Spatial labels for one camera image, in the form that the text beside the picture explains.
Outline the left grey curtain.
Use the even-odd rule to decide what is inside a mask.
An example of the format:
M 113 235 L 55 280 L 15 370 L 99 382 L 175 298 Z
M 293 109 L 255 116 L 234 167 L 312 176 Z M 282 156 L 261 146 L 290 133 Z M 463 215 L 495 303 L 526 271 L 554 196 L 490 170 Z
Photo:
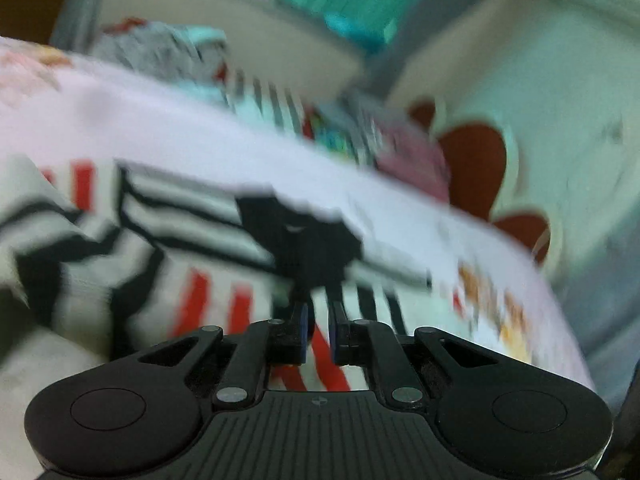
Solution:
M 63 0 L 49 39 L 52 47 L 85 54 L 99 29 L 102 0 Z

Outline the grey curtain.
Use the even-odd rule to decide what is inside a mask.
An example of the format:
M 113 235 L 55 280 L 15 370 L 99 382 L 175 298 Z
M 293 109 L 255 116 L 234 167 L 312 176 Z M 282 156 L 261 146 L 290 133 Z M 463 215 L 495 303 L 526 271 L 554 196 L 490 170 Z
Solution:
M 390 94 L 410 58 L 480 0 L 416 0 L 400 20 L 396 35 L 367 62 L 356 87 L 378 98 Z
M 49 39 L 52 47 L 85 54 L 99 29 L 102 0 L 63 0 Z

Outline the red white scalloped headboard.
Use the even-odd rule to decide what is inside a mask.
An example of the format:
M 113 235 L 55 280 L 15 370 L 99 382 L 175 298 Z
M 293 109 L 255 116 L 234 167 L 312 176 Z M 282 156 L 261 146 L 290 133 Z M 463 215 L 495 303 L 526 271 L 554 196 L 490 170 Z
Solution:
M 408 115 L 444 153 L 451 206 L 516 240 L 552 274 L 562 257 L 562 223 L 551 207 L 518 197 L 520 151 L 510 128 L 486 116 L 449 120 L 434 99 L 417 100 Z

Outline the crumpled grey clothes pile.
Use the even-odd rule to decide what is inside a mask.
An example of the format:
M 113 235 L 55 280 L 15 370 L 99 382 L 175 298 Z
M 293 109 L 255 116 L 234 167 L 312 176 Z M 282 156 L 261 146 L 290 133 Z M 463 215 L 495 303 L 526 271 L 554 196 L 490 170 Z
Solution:
M 210 26 L 126 18 L 102 29 L 89 54 L 173 84 L 211 84 L 226 74 L 227 36 Z

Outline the stack of folded bedding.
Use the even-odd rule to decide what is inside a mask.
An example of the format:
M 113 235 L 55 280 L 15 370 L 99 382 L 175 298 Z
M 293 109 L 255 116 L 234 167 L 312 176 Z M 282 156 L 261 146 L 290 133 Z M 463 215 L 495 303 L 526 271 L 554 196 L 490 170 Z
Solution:
M 372 96 L 349 93 L 306 107 L 303 136 L 334 156 L 449 202 L 450 170 L 442 148 L 405 113 Z

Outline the striped black white red sweater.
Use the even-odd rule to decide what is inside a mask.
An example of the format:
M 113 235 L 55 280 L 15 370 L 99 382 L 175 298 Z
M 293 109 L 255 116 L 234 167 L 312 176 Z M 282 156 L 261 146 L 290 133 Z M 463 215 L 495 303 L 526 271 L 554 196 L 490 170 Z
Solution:
M 238 334 L 308 307 L 307 361 L 275 368 L 294 391 L 361 389 L 339 367 L 328 307 L 409 335 L 431 275 L 382 260 L 334 214 L 265 191 L 230 193 L 123 162 L 1 164 L 1 284 L 36 322 L 109 359 L 208 324 Z

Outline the right grey curtain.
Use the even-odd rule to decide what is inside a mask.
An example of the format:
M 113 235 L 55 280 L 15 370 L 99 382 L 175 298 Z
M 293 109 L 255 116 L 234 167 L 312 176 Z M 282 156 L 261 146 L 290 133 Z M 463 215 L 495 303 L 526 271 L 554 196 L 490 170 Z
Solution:
M 416 0 L 400 20 L 396 35 L 367 62 L 356 87 L 378 98 L 390 94 L 410 58 L 480 0 Z

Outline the pink floral bed sheet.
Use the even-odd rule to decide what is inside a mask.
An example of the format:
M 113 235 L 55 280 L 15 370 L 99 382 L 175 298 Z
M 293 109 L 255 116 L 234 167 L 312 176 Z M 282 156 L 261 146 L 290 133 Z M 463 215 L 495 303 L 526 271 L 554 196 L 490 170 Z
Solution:
M 334 214 L 382 260 L 397 258 L 408 270 L 431 275 L 420 326 L 441 328 L 583 385 L 591 382 L 548 285 L 526 252 L 504 235 L 151 79 L 3 39 L 1 163 L 14 157 L 55 171 L 75 162 L 123 162 L 234 194 L 265 191 Z M 3 478 L 40 473 L 23 430 L 32 397 L 107 359 L 39 325 L 24 301 L 1 284 Z

